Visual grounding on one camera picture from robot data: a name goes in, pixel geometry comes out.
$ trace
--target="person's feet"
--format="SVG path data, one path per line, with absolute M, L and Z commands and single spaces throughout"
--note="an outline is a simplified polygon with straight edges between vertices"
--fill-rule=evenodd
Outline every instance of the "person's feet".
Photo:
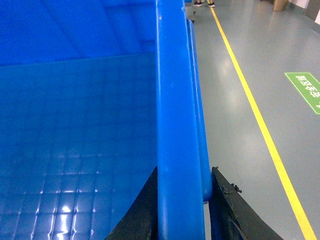
M 201 7 L 201 6 L 202 6 L 202 3 L 201 3 L 201 2 L 198 2 L 198 1 L 195 1 L 195 2 L 193 3 L 193 5 L 194 5 L 195 7 Z

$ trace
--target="blue plastic crate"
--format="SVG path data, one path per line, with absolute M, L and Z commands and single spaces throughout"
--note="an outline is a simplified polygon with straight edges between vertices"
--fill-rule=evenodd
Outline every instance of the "blue plastic crate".
M 211 180 L 184 2 L 0 0 L 0 240 L 101 240 L 158 166 L 159 239 Z

